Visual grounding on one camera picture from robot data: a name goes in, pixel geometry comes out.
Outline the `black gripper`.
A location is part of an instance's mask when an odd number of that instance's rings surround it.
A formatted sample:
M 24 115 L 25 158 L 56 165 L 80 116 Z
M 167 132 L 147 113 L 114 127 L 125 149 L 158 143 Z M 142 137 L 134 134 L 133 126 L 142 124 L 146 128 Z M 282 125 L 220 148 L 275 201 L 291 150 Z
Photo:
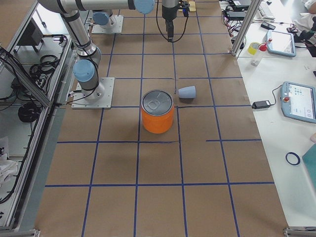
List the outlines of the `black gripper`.
M 186 17 L 183 32 L 179 39 L 174 40 L 174 24 L 173 20 L 177 17 L 177 11 L 181 10 Z M 189 18 L 190 4 L 185 0 L 163 0 L 162 1 L 162 17 L 165 20 L 165 28 L 167 33 L 166 40 L 168 42 L 178 42 L 184 35 Z

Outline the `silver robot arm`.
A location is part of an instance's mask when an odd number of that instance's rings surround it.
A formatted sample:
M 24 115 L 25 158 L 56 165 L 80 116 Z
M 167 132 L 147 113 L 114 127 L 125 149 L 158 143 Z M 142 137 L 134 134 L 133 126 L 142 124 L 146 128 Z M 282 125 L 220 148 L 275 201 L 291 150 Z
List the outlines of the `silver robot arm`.
M 114 78 L 102 78 L 98 74 L 101 51 L 93 43 L 83 21 L 81 11 L 93 10 L 100 17 L 94 18 L 98 25 L 111 22 L 113 9 L 137 10 L 146 15 L 158 8 L 156 0 L 41 0 L 39 3 L 49 11 L 60 14 L 72 40 L 77 47 L 79 60 L 73 74 L 81 92 L 73 101 L 77 108 L 110 108 L 114 90 Z
M 92 15 L 94 23 L 103 29 L 110 29 L 117 23 L 116 18 L 113 16 L 111 9 L 107 10 L 94 10 Z

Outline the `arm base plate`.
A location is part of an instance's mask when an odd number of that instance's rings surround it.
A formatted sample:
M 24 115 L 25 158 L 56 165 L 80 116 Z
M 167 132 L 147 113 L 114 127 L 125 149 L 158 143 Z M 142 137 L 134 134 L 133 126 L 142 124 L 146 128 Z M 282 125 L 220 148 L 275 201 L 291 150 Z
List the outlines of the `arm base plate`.
M 93 17 L 93 34 L 120 34 L 123 26 L 123 15 L 109 16 L 103 12 L 95 12 Z
M 79 93 L 74 95 L 72 109 L 110 109 L 112 106 L 115 78 L 99 78 L 99 85 L 91 94 L 91 91 L 81 89 L 77 83 L 76 90 Z

